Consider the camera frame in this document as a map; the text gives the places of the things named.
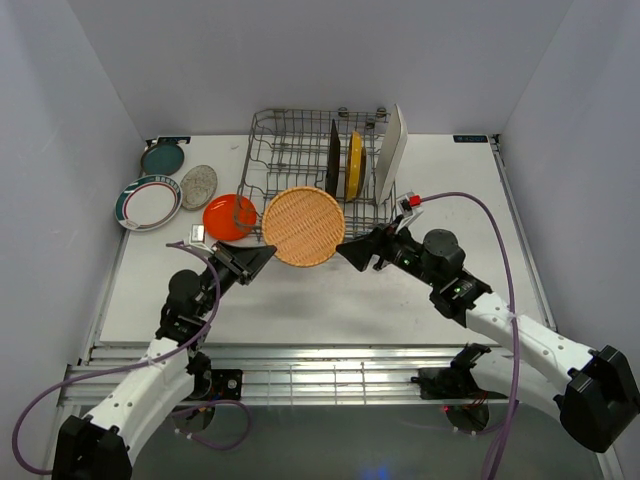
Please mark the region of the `yellow polka dot plate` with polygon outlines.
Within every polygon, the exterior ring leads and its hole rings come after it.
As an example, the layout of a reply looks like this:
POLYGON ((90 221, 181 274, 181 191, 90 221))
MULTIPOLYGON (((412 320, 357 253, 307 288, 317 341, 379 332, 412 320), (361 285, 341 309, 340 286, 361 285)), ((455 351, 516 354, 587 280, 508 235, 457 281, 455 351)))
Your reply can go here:
POLYGON ((347 202, 358 198, 364 190, 367 173, 367 154, 362 135, 353 131, 350 136, 345 168, 344 196, 347 202))

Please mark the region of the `white rectangular plate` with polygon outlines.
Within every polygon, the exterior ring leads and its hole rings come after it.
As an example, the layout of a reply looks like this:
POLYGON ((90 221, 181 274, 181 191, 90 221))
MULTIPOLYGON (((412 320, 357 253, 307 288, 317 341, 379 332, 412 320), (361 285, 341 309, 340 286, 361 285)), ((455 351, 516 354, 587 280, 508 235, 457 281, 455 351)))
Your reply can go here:
POLYGON ((390 195, 408 140, 407 125, 400 107, 395 104, 375 167, 375 193, 377 205, 390 195))

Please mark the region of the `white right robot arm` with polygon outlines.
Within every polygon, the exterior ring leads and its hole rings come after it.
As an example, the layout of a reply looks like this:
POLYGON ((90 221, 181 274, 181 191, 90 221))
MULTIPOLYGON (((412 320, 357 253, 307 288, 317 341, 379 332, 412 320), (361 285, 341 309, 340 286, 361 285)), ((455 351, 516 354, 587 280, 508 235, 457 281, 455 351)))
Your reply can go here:
POLYGON ((393 265, 429 285, 429 299, 442 316, 509 349, 542 376, 526 403, 553 404, 561 425, 583 447, 606 452, 638 417, 639 389, 621 351, 610 345, 596 350, 516 317, 465 269, 465 252, 452 232, 431 230, 418 242, 408 228, 382 224, 336 251, 359 271, 378 257, 377 269, 393 265))

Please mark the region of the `green square glazed plate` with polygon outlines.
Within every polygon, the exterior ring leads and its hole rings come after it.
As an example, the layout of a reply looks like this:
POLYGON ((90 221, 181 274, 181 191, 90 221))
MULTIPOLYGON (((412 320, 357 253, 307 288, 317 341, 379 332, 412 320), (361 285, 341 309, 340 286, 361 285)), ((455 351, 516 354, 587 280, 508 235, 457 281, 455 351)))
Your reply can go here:
POLYGON ((341 142, 339 139, 338 129, 336 122, 331 121, 331 131, 329 138, 329 148, 327 155, 327 170, 325 178, 325 192, 333 198, 337 196, 337 187, 339 180, 339 168, 340 168, 340 149, 341 142))

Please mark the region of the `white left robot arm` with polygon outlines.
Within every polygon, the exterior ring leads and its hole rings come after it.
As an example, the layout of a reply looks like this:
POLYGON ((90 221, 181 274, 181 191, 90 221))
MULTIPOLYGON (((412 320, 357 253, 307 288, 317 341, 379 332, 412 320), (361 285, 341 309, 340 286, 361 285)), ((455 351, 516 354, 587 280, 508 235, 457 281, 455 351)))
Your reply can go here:
POLYGON ((159 328, 143 357, 96 407, 61 425, 53 478, 128 479, 166 417, 239 403, 237 395, 223 393, 201 347, 222 296, 235 284, 250 284, 275 252, 273 246, 218 242, 199 253, 202 273, 186 269, 171 277, 159 328))

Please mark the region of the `woven bamboo round plate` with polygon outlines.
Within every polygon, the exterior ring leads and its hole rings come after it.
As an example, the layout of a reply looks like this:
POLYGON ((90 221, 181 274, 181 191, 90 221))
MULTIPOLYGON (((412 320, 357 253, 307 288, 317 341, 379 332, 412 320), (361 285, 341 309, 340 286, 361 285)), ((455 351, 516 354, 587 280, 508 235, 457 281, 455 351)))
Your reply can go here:
POLYGON ((310 268, 327 262, 346 234, 346 221, 337 201, 315 187, 292 187, 267 205, 261 222, 267 245, 283 263, 310 268))

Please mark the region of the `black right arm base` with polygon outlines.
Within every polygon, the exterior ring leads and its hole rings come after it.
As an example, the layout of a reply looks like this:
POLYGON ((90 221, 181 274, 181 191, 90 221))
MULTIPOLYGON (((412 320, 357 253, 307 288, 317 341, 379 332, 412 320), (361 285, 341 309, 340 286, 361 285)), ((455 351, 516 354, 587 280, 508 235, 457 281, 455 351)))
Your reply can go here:
POLYGON ((420 397, 429 399, 487 400, 504 399, 505 395, 481 389, 469 370, 453 367, 420 368, 410 382, 418 385, 420 397))

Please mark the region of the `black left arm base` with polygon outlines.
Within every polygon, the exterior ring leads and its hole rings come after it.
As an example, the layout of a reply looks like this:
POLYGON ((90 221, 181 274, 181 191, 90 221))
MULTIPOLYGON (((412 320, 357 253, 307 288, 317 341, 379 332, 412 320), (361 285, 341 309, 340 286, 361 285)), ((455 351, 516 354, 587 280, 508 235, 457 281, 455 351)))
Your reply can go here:
POLYGON ((242 397, 244 372, 240 369, 210 369, 202 377, 204 400, 236 400, 242 397))

